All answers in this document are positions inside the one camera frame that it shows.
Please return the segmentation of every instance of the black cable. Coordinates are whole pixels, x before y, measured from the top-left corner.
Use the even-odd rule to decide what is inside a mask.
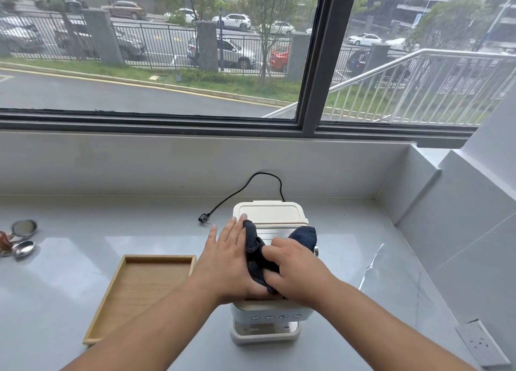
[[[212,215],[213,212],[215,212],[215,210],[221,206],[222,204],[224,204],[227,200],[229,200],[231,197],[233,197],[235,194],[238,194],[240,193],[242,190],[244,190],[247,185],[249,185],[249,182],[251,182],[251,179],[253,179],[256,175],[258,174],[265,174],[265,175],[270,175],[271,177],[274,177],[276,178],[278,181],[280,181],[280,196],[281,196],[281,200],[283,202],[285,202],[285,197],[283,197],[283,191],[281,190],[283,184],[281,182],[281,179],[280,177],[278,177],[277,175],[274,175],[274,174],[271,174],[271,173],[266,173],[264,171],[259,171],[257,173],[254,173],[253,175],[251,175],[251,178],[249,178],[249,180],[246,182],[246,184],[243,186],[243,188],[241,188],[240,190],[237,190],[236,192],[234,192],[233,194],[231,194],[229,197],[226,197],[225,199],[223,199],[220,203],[217,204],[217,206],[215,208],[212,209],[212,211],[210,213],[203,213],[201,216],[199,216],[198,220],[201,222],[201,223],[210,223],[210,216]]]

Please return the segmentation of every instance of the dark blue cloth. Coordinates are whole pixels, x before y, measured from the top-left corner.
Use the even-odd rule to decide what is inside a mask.
[[[261,254],[261,248],[265,246],[265,243],[256,233],[255,224],[250,220],[244,220],[243,226],[246,229],[246,257],[249,274],[256,283],[266,286],[271,294],[277,294],[278,292],[265,282],[263,270],[268,269],[279,273],[280,268],[274,262],[266,260]],[[307,225],[296,228],[288,237],[298,241],[312,253],[317,244],[315,228]]]

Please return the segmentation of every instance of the brown car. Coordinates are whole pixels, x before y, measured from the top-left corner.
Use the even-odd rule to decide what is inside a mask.
[[[143,19],[147,15],[145,9],[132,1],[116,1],[112,5],[104,5],[102,9],[109,11],[109,15],[123,18]]]

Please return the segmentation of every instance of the person's right hand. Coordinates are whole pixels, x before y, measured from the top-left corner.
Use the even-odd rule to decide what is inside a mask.
[[[290,238],[274,238],[261,248],[263,257],[275,262],[280,273],[264,269],[267,284],[288,299],[316,309],[318,300],[337,280],[309,249]]]

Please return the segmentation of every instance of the electrical socket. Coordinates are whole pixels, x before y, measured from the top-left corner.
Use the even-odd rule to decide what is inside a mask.
[[[479,319],[459,325],[455,329],[481,367],[511,364]]]

